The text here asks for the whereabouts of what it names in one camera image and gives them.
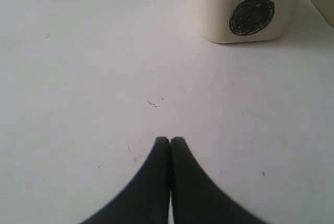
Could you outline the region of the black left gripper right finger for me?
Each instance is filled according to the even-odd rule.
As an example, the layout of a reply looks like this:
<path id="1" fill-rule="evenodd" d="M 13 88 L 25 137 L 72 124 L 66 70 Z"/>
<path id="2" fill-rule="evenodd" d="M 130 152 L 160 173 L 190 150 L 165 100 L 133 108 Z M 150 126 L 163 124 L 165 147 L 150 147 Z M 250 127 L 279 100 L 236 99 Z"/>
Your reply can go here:
<path id="1" fill-rule="evenodd" d="M 217 187 L 184 138 L 174 137 L 170 150 L 174 223 L 264 223 Z"/>

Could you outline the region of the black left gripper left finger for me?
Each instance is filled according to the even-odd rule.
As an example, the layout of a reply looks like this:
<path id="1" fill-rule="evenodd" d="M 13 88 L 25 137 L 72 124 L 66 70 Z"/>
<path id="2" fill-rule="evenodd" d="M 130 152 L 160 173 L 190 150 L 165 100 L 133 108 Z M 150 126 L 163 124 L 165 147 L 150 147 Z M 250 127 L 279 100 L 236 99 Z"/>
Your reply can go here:
<path id="1" fill-rule="evenodd" d="M 83 223 L 168 223 L 170 142 L 157 137 L 131 181 Z"/>

